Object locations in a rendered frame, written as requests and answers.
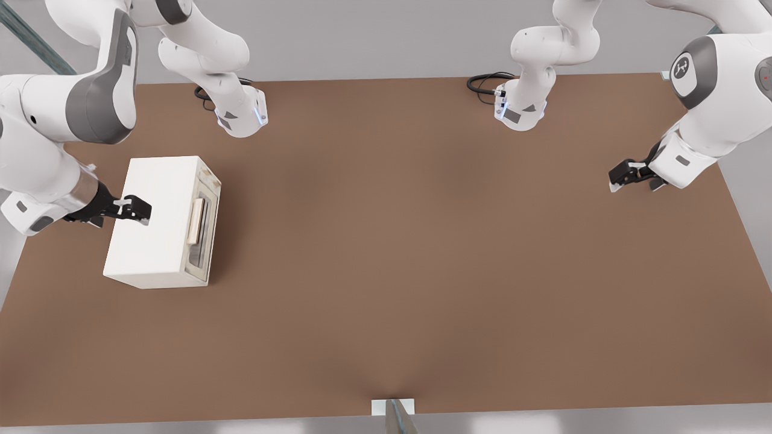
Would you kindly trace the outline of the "white oven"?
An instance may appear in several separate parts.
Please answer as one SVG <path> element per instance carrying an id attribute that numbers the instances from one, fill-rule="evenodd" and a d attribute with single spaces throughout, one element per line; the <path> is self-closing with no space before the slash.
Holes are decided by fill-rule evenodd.
<path id="1" fill-rule="evenodd" d="M 124 194 L 152 206 L 147 226 L 127 219 L 114 223 L 103 274 L 139 289 L 203 288 L 184 270 L 183 252 L 191 213 L 198 156 L 131 159 Z"/>

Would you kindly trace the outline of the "glass oven door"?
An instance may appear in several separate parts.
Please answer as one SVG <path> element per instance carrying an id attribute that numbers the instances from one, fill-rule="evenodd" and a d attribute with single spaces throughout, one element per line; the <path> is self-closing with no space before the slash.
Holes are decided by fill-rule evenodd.
<path id="1" fill-rule="evenodd" d="M 200 281 L 203 286 L 206 286 L 209 283 L 210 263 L 212 263 L 218 206 L 220 206 L 220 192 L 220 179 L 218 179 L 209 168 L 200 168 L 194 184 L 191 205 L 196 198 L 205 199 L 205 211 L 202 219 L 201 233 L 198 244 L 187 245 L 187 230 L 185 246 L 183 248 L 182 265 L 184 266 L 185 272 Z"/>

